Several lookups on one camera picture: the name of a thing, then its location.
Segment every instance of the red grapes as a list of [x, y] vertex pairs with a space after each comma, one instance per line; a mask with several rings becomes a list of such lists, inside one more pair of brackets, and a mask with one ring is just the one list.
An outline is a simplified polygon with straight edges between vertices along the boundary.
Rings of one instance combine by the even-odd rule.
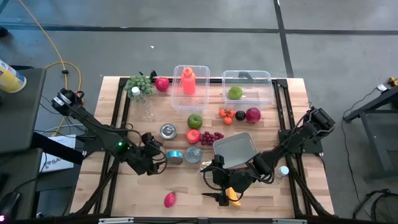
[[205, 131], [205, 133], [201, 135], [201, 145], [212, 146], [215, 140], [222, 138], [224, 138], [224, 135], [221, 133], [215, 132], [214, 134], [210, 134], [208, 131]]

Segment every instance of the yellow cable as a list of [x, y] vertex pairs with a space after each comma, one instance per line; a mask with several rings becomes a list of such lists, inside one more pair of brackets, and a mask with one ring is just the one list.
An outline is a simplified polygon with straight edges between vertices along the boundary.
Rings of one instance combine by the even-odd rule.
[[65, 65], [63, 64], [63, 60], [61, 57], [60, 52], [58, 51], [57, 47], [55, 46], [55, 44], [52, 42], [51, 38], [49, 37], [49, 35], [46, 33], [46, 31], [43, 29], [43, 27], [39, 24], [39, 22], [37, 21], [37, 19], [33, 16], [33, 14], [29, 11], [29, 9], [25, 6], [25, 4], [22, 2], [22, 0], [19, 0], [19, 2], [22, 4], [22, 6], [26, 9], [26, 11], [30, 14], [30, 16], [32, 17], [32, 19], [36, 22], [36, 24], [40, 27], [40, 29], [43, 31], [44, 35], [48, 38], [48, 40], [50, 41], [51, 45], [53, 46], [54, 50], [57, 52], [58, 57], [60, 57], [60, 61], [62, 63], [62, 67], [64, 70], [66, 70]]
[[[55, 44], [52, 42], [50, 36], [46, 33], [46, 31], [43, 29], [43, 27], [40, 25], [40, 23], [37, 21], [37, 19], [33, 16], [33, 14], [30, 12], [30, 10], [29, 10], [29, 9], [25, 6], [25, 4], [22, 2], [22, 0], [19, 0], [19, 2], [22, 4], [22, 6], [25, 8], [25, 10], [30, 14], [30, 16], [32, 17], [32, 19], [36, 22], [36, 24], [37, 24], [37, 25], [40, 27], [40, 29], [43, 31], [44, 35], [48, 38], [48, 40], [50, 41], [52, 47], [54, 48], [54, 50], [55, 50], [56, 53], [58, 54], [58, 57], [60, 58], [60, 62], [54, 62], [54, 63], [52, 63], [52, 64], [50, 64], [50, 65], [47, 65], [45, 68], [47, 69], [47, 68], [49, 68], [49, 67], [51, 67], [51, 66], [53, 66], [53, 65], [60, 64], [60, 63], [62, 64], [62, 68], [63, 68], [64, 70], [66, 70], [65, 64], [68, 64], [68, 65], [73, 66], [73, 67], [77, 70], [77, 72], [78, 72], [78, 74], [79, 74], [79, 87], [78, 87], [78, 91], [80, 91], [80, 88], [81, 88], [81, 73], [80, 73], [79, 68], [78, 68], [76, 65], [74, 65], [74, 64], [72, 64], [72, 63], [70, 63], [70, 62], [64, 62], [64, 61], [63, 61], [60, 52], [58, 51], [58, 49], [57, 49], [57, 47], [55, 46]], [[64, 74], [64, 75], [65, 75], [65, 88], [68, 89], [68, 76], [67, 76], [67, 74]], [[52, 134], [52, 136], [57, 136], [57, 132], [58, 132], [59, 129], [61, 128], [61, 125], [62, 125], [62, 123], [63, 123], [64, 121], [65, 121], [65, 117], [62, 118], [60, 125], [58, 126], [56, 132], [55, 132], [54, 134]]]

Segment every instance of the red apple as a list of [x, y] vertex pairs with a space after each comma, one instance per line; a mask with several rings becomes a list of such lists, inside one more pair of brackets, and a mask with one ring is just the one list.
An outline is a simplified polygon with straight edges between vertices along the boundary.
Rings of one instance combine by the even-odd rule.
[[189, 130], [187, 135], [185, 135], [185, 139], [189, 144], [196, 144], [200, 142], [200, 132], [196, 129]]
[[157, 78], [155, 81], [156, 89], [159, 91], [166, 91], [169, 88], [168, 78]]

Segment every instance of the green apple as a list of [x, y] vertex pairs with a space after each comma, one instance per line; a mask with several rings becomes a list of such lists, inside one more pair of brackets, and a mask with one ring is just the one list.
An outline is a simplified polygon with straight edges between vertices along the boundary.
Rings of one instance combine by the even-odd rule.
[[192, 129], [199, 129], [201, 127], [201, 125], [203, 124], [203, 120], [200, 115], [191, 114], [188, 117], [187, 123], [188, 123], [188, 127], [192, 128]]
[[243, 91], [241, 88], [234, 86], [229, 89], [228, 98], [231, 100], [238, 100], [242, 97]]

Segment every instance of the white bottle cap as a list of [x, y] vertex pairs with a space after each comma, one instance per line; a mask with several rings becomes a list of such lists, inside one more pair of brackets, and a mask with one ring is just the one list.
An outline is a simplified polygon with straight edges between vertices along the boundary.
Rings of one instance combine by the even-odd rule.
[[132, 92], [133, 96], [139, 96], [139, 94], [140, 94], [140, 91], [139, 91], [138, 87], [136, 87], [136, 86], [131, 88], [131, 92]]
[[287, 168], [287, 166], [281, 166], [278, 170], [279, 175], [281, 176], [286, 176], [287, 174], [289, 174], [289, 168]]

